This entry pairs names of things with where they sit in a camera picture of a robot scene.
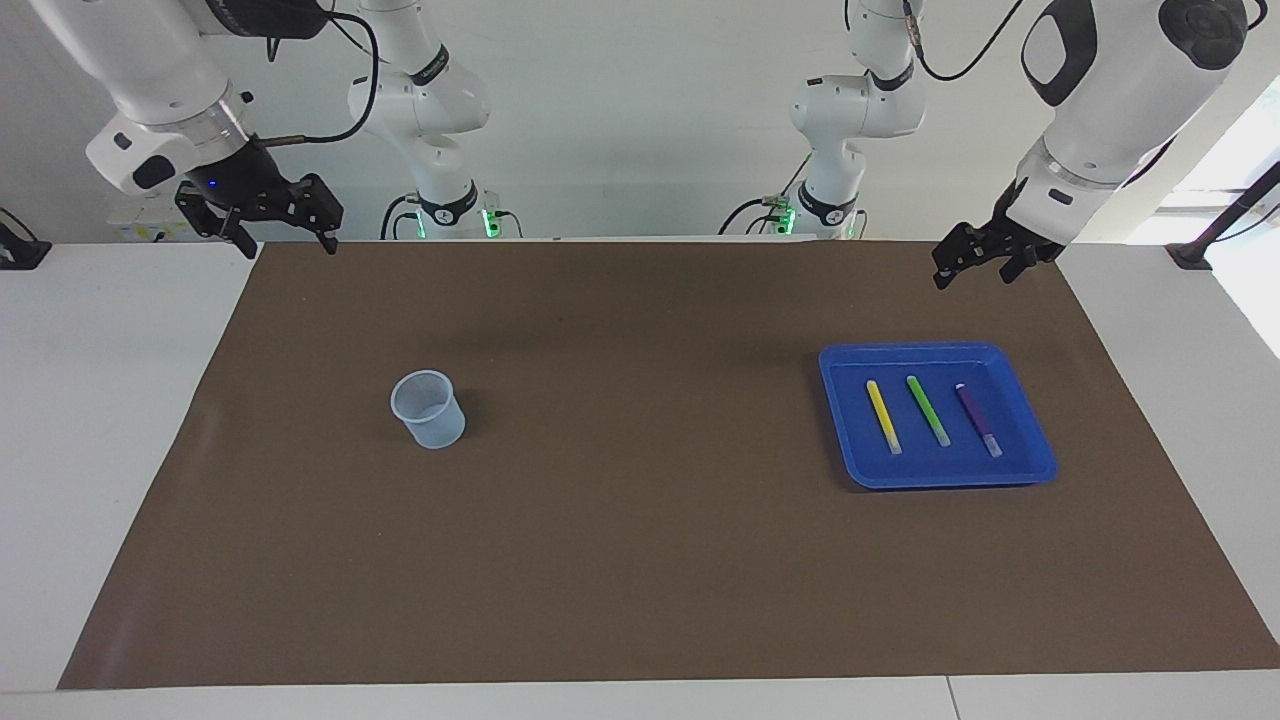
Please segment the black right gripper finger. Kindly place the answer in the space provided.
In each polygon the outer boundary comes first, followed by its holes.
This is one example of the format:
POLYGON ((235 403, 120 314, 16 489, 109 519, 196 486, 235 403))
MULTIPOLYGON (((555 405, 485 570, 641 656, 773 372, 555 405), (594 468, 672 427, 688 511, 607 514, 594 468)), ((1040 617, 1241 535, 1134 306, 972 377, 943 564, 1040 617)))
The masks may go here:
POLYGON ((319 174, 306 174, 288 183, 288 223, 314 234, 325 254, 339 247, 344 206, 319 174))
POLYGON ((246 259, 256 259, 257 243, 241 224, 238 209, 233 208, 219 215, 192 182, 180 182, 177 186, 175 206, 201 238, 220 240, 234 246, 246 259))

